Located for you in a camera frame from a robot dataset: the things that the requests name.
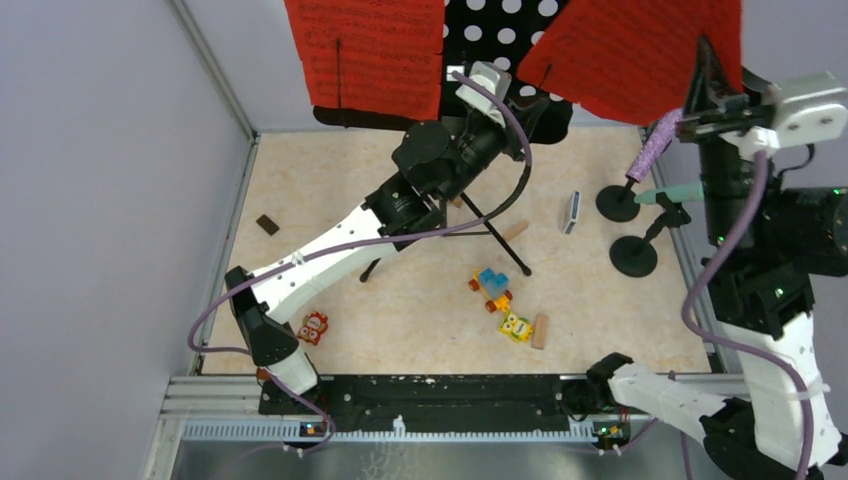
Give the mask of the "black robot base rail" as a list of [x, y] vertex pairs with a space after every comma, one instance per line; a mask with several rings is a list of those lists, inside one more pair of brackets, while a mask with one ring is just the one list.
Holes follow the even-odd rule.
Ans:
[[258, 411], [334, 420], [341, 433], [565, 433], [628, 440], [630, 411], [597, 399], [584, 376], [336, 375], [292, 398], [267, 373], [257, 376]]

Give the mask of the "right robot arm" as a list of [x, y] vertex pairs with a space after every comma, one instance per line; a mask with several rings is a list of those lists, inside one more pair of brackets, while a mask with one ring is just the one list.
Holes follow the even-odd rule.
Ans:
[[627, 407], [696, 440], [734, 479], [819, 479], [847, 462], [814, 350], [814, 275], [847, 273], [847, 191], [787, 188], [773, 155], [813, 150], [847, 127], [847, 89], [823, 71], [769, 83], [730, 82], [713, 44], [696, 43], [683, 116], [673, 133], [698, 146], [715, 254], [688, 291], [685, 326], [738, 353], [746, 398], [699, 391], [621, 353], [590, 367], [586, 397]]

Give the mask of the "black music stand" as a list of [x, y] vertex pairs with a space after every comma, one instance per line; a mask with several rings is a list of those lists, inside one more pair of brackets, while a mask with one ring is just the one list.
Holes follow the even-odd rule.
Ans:
[[[513, 73], [553, 20], [539, 12], [539, 5], [537, 1], [469, 1], [465, 5], [451, 2], [446, 7], [444, 66], [470, 67], [475, 61], [489, 61]], [[497, 155], [505, 154], [506, 138], [503, 128], [496, 128], [492, 121], [460, 102], [455, 96], [458, 86], [457, 82], [445, 81], [438, 121], [421, 122], [393, 115], [322, 107], [315, 107], [313, 115], [325, 125], [403, 131], [404, 139], [392, 153], [393, 161], [399, 166], [412, 162], [413, 148], [431, 147], [438, 141], [442, 147], [439, 157], [421, 164], [419, 169], [430, 181], [439, 180], [439, 185], [420, 190], [416, 183], [398, 173], [366, 197], [366, 206], [385, 221], [390, 236], [411, 236], [435, 228], [445, 230], [449, 236], [457, 236], [459, 230], [448, 224], [447, 204], [460, 196], [481, 219], [486, 233], [494, 237], [524, 275], [530, 276], [530, 267], [491, 223], [492, 218], [518, 200], [529, 182], [530, 171], [523, 170], [513, 192], [492, 212], [483, 213], [471, 201], [465, 188]]]

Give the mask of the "red sheet music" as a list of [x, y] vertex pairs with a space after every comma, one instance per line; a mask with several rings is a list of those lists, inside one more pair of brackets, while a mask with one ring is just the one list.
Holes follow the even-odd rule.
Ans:
[[570, 1], [517, 67], [520, 81], [616, 122], [647, 125], [685, 103], [700, 37], [742, 86], [740, 1]]
[[313, 106], [437, 118], [443, 2], [303, 0], [284, 6]]

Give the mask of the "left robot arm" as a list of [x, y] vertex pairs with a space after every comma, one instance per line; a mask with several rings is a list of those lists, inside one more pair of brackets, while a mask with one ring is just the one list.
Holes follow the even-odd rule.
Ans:
[[289, 322], [309, 300], [362, 265], [442, 233], [439, 202], [458, 197], [501, 154], [525, 164], [526, 147], [550, 100], [507, 101], [512, 121], [468, 108], [460, 130], [413, 123], [391, 158], [398, 168], [345, 218], [276, 263], [225, 275], [231, 311], [256, 367], [282, 383], [297, 413], [319, 404], [319, 374]]

